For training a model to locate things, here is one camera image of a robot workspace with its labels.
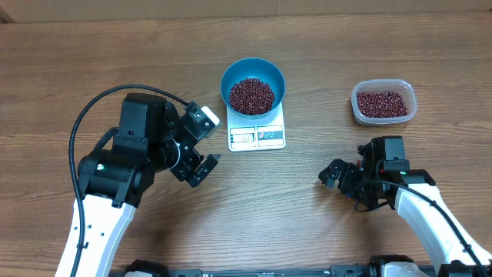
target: wood grain surface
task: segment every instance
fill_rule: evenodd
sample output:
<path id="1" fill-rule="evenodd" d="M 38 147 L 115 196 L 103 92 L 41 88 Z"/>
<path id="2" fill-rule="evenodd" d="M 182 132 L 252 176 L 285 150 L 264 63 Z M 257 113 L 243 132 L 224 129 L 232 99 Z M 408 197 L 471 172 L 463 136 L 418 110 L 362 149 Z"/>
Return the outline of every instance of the wood grain surface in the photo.
<path id="1" fill-rule="evenodd" d="M 158 174 L 114 269 L 134 259 L 175 269 L 319 268 L 393 253 L 429 264 L 396 212 L 357 213 L 317 180 L 332 159 L 356 162 L 357 145 L 381 135 L 404 137 L 412 168 L 429 171 L 450 210 L 492 251 L 491 13 L 5 24 L 0 38 L 1 276 L 53 276 L 75 199 L 68 135 L 89 100 L 141 83 L 225 120 L 221 76 L 250 56 L 271 60 L 287 80 L 287 147 L 231 153 L 226 128 L 200 142 L 203 154 L 222 154 L 218 166 L 196 189 Z M 413 121 L 354 122 L 351 89 L 374 78 L 414 86 Z M 124 97 L 105 98 L 84 118 L 76 161 L 118 124 Z"/>

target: black cable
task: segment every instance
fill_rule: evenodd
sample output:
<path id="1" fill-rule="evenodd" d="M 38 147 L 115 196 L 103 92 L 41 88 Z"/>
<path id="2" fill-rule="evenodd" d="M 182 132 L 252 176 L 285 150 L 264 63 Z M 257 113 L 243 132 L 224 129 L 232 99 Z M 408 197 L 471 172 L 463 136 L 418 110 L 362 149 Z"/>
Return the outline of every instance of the black cable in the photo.
<path id="1" fill-rule="evenodd" d="M 74 260 L 74 265 L 71 268 L 71 277 L 75 277 L 77 274 L 77 268 L 78 264 L 80 262 L 80 258 L 82 255 L 82 249 L 84 248 L 84 236 L 85 236 L 85 215 L 84 215 L 84 206 L 82 204 L 82 198 L 81 198 L 81 193 L 78 190 L 78 181 L 77 181 L 77 173 L 75 171 L 75 162 L 74 162 L 74 144 L 75 144 L 75 134 L 77 133 L 78 126 L 80 125 L 80 122 L 84 118 L 84 115 L 87 113 L 87 111 L 101 98 L 105 97 L 108 94 L 111 94 L 113 92 L 117 92 L 122 89 L 127 89 L 127 88 L 141 88 L 145 89 L 151 92 L 157 92 L 158 94 L 168 96 L 169 98 L 172 98 L 178 102 L 180 102 L 183 105 L 190 105 L 190 103 L 186 102 L 185 100 L 174 96 L 168 92 L 165 92 L 163 90 L 160 90 L 159 88 L 153 88 L 147 85 L 119 85 L 114 88 L 110 88 L 105 92 L 102 92 L 98 96 L 94 97 L 85 107 L 82 109 L 82 112 L 80 112 L 80 115 L 78 115 L 77 120 L 75 120 L 74 127 L 71 130 L 70 134 L 70 141 L 68 142 L 68 164 L 70 165 L 70 174 L 71 174 L 71 182 L 74 186 L 74 192 L 75 192 L 75 198 L 77 199 L 77 206 L 78 206 L 78 217 L 80 218 L 80 233 L 78 237 L 78 244 L 77 244 L 77 254 L 75 255 L 75 260 Z"/>
<path id="2" fill-rule="evenodd" d="M 485 269 L 482 266 L 482 263 L 480 262 L 480 260 L 478 259 L 478 257 L 475 255 L 475 253 L 471 249 L 471 245 L 469 245 L 467 243 L 467 241 L 464 239 L 463 235 L 461 235 L 460 230 L 454 224 L 453 220 L 449 217 L 449 215 L 434 200 L 429 199 L 427 196 L 421 194 L 420 192 L 418 192 L 418 191 L 416 191 L 414 189 L 408 188 L 408 187 L 406 187 L 404 185 L 400 185 L 400 184 L 397 184 L 397 183 L 394 183 L 394 182 L 388 182 L 388 181 L 384 181 L 384 180 L 367 180 L 366 183 L 373 183 L 373 184 L 384 183 L 384 184 L 395 186 L 395 187 L 397 187 L 399 189 L 404 189 L 404 190 L 409 191 L 409 192 L 415 194 L 416 196 L 422 198 L 423 200 L 425 200 L 426 202 L 428 202 L 429 205 L 435 207 L 435 209 L 444 217 L 444 219 L 446 219 L 446 222 L 447 222 L 447 224 L 449 224 L 449 226 L 451 227 L 451 229 L 453 229 L 454 234 L 458 237 L 458 240 L 463 245 L 463 247 L 467 251 L 468 255 L 475 262 L 475 264 L 477 264 L 479 273 L 483 277 L 487 277 L 487 272 L 485 271 Z"/>

